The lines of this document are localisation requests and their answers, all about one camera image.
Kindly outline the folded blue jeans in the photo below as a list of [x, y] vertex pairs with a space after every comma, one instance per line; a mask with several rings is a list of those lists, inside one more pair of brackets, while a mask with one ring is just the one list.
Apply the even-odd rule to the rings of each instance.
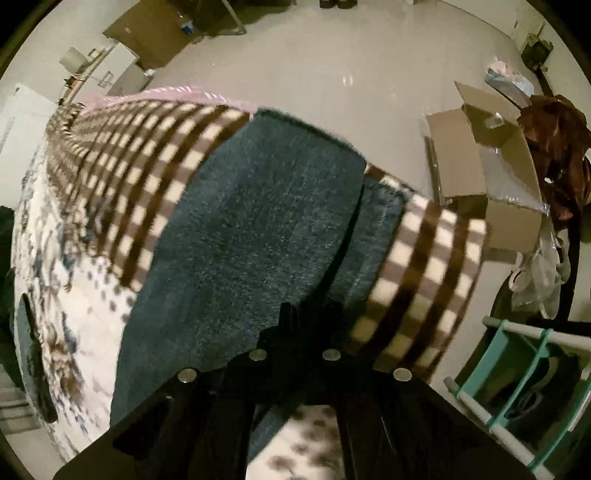
[[25, 393], [39, 417], [48, 424], [57, 421], [47, 375], [42, 361], [42, 348], [38, 338], [35, 317], [28, 299], [23, 293], [15, 311], [15, 334], [18, 358]]

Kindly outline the white bedside table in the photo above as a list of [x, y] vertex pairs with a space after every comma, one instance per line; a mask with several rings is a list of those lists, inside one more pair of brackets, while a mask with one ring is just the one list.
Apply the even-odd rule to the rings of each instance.
[[70, 74], [58, 99], [59, 105], [82, 102], [97, 96], [130, 95], [142, 91], [153, 73], [139, 65], [139, 57], [125, 45], [111, 42], [105, 48], [93, 49], [83, 72]]

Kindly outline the floral bed blanket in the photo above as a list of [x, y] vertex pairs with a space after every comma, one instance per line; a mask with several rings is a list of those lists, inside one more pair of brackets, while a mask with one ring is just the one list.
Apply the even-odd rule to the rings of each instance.
[[[35, 317], [58, 419], [37, 416], [63, 459], [111, 427], [124, 328], [182, 194], [262, 109], [169, 88], [71, 103], [49, 119], [14, 217], [10, 285], [13, 322], [23, 293]], [[426, 380], [463, 320], [488, 225], [367, 165], [410, 200], [346, 351], [374, 370], [403, 366]], [[14, 335], [19, 363], [15, 322]]]

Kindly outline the open cardboard box on floor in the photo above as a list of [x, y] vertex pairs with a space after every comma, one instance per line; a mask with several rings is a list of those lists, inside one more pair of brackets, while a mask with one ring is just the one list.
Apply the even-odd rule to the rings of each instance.
[[427, 116], [440, 195], [456, 213], [489, 224], [492, 248], [528, 253], [549, 207], [519, 110], [499, 94], [455, 87], [461, 106]]

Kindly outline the beige cylindrical lamp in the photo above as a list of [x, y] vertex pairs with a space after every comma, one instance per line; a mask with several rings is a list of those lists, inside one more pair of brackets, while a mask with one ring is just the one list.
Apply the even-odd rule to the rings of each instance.
[[85, 70], [88, 58], [76, 48], [70, 47], [59, 60], [59, 64], [69, 73], [77, 75]]

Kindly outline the dark blue denim jeans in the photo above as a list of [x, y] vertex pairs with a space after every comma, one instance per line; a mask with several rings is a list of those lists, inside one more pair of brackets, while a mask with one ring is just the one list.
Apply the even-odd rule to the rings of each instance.
[[[325, 329], [346, 351], [409, 200], [348, 144], [257, 111], [200, 164], [156, 244], [122, 336], [111, 427], [179, 371], [256, 349], [284, 303], [293, 335]], [[287, 357], [291, 416], [311, 404], [297, 396], [294, 338]]]

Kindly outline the brown cardboard box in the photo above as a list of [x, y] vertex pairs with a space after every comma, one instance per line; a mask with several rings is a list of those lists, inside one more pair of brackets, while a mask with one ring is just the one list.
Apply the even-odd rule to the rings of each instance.
[[141, 0], [104, 31], [131, 50], [144, 70], [165, 67], [198, 32], [187, 1]]

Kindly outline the clear plastic bag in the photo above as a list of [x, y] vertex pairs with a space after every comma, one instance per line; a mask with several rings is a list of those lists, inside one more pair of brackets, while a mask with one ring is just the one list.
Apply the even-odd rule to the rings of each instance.
[[562, 286], [571, 274], [569, 241], [557, 235], [550, 218], [543, 217], [538, 243], [525, 255], [509, 277], [513, 311], [540, 313], [544, 319], [556, 318]]

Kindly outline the dark red brown garment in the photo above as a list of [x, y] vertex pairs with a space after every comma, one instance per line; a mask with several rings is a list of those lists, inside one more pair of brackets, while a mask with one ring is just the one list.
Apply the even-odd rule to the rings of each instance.
[[533, 95], [518, 118], [554, 228], [579, 216], [590, 197], [590, 130], [585, 115], [562, 95]]

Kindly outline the teal white rack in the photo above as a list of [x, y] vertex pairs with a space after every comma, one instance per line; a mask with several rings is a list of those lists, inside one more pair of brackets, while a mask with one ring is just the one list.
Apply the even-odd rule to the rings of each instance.
[[537, 479], [590, 475], [590, 326], [487, 316], [463, 372], [444, 384]]

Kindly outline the white bed headboard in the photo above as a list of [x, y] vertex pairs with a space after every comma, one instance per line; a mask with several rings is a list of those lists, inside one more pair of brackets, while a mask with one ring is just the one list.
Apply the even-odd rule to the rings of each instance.
[[15, 209], [22, 180], [57, 105], [17, 83], [1, 111], [0, 203]]

